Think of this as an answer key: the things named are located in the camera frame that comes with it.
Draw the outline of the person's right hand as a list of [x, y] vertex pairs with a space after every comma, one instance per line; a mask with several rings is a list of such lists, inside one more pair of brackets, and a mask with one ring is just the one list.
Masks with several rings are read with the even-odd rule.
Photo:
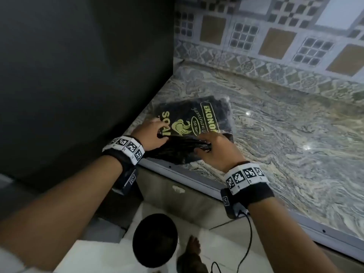
[[199, 151], [196, 155], [213, 168], [227, 173], [237, 165], [247, 162], [238, 147], [223, 134], [208, 132], [202, 133], [198, 137], [200, 140], [210, 143], [212, 150], [210, 153]]

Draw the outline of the person's left hand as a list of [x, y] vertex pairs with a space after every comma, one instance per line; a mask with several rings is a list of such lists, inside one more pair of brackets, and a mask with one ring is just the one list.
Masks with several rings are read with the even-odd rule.
[[136, 127], [131, 136], [142, 144], [145, 151], [152, 151], [163, 145], [158, 144], [157, 138], [158, 131], [161, 128], [169, 129], [169, 125], [158, 118], [148, 119]]

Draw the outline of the pack of black plastic bags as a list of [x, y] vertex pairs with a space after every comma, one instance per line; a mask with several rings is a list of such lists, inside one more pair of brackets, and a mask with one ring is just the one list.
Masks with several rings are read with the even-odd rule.
[[168, 124], [158, 137], [168, 137], [161, 147], [146, 152], [146, 157], [175, 165], [199, 161], [194, 149], [210, 151], [211, 145], [198, 136], [216, 132], [234, 142], [235, 126], [229, 97], [205, 96], [182, 101], [164, 102], [152, 106], [152, 115]]

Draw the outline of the person's right forearm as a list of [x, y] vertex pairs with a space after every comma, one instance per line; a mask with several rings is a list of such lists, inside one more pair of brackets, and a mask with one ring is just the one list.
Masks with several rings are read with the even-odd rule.
[[341, 273], [275, 197], [248, 211], [274, 273]]

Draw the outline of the person's left forearm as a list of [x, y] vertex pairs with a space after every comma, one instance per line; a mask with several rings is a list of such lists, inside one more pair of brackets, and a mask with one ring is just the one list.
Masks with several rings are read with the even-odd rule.
[[53, 271], [123, 171], [101, 156], [0, 223], [0, 246], [26, 267]]

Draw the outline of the marker-tagged wristband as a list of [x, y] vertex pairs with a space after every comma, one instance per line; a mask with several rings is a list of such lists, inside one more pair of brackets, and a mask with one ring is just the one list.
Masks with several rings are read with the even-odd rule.
[[118, 160], [123, 172], [133, 169], [144, 154], [142, 144], [130, 136], [116, 137], [102, 149], [102, 155], [112, 156]]
[[249, 205], [275, 197], [269, 180], [256, 163], [245, 163], [231, 168], [225, 175], [226, 189], [221, 190], [224, 206], [240, 203], [245, 209]]

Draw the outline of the dark grey refrigerator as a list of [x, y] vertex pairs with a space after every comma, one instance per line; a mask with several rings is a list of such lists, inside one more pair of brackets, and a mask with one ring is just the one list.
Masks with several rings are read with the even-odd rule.
[[47, 190], [172, 75], [175, 0], [0, 0], [0, 174]]

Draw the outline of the black round bin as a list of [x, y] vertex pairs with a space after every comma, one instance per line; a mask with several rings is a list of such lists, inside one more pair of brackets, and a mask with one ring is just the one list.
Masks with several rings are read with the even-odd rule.
[[137, 261], [147, 268], [166, 264], [176, 251], [178, 231], [173, 220], [161, 213], [141, 220], [133, 235], [133, 253]]

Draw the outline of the person's foot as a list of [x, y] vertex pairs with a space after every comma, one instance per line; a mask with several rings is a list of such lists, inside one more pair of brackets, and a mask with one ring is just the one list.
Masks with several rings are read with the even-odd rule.
[[185, 252], [177, 259], [177, 273], [209, 273], [200, 258], [201, 245], [197, 237], [190, 235]]

